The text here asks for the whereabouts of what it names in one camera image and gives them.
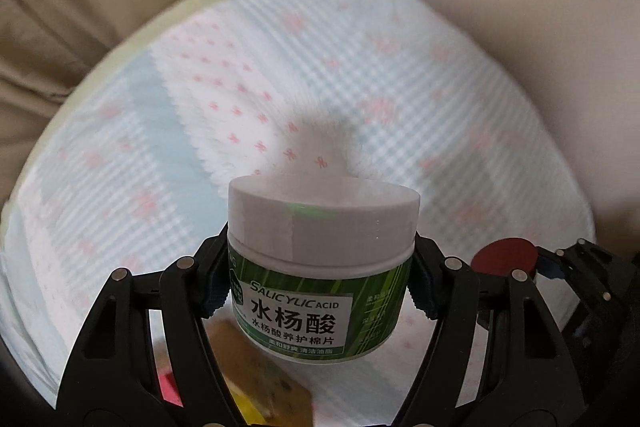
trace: green label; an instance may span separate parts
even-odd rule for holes
[[[231,295],[255,342],[305,360],[356,357],[381,344],[398,320],[411,258],[358,279],[304,279],[268,270],[229,246]]]

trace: silver screw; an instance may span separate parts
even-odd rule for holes
[[[447,257],[444,260],[444,266],[449,268],[450,270],[459,270],[462,268],[462,261],[457,257]]]
[[[180,257],[175,265],[181,270],[186,270],[187,268],[191,268],[193,266],[193,263],[195,263],[193,257],[185,255],[184,257]]]
[[[511,277],[513,277],[518,282],[525,282],[529,278],[527,272],[519,268],[511,272]]]
[[[114,271],[111,272],[111,278],[114,281],[122,281],[128,274],[129,272],[127,271],[126,268],[116,268]]]

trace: salicylic acid cotton pad jar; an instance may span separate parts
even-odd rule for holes
[[[359,178],[231,181],[229,268],[242,330],[299,362],[376,349],[398,320],[419,207],[410,188]]]

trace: jar lid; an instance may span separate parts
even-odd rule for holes
[[[407,257],[420,194],[360,178],[267,174],[229,184],[229,233],[281,261],[346,267]]]

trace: red disc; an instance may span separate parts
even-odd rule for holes
[[[471,261],[471,268],[489,275],[508,275],[520,268],[533,277],[538,262],[538,250],[526,239],[499,239],[482,248]]]

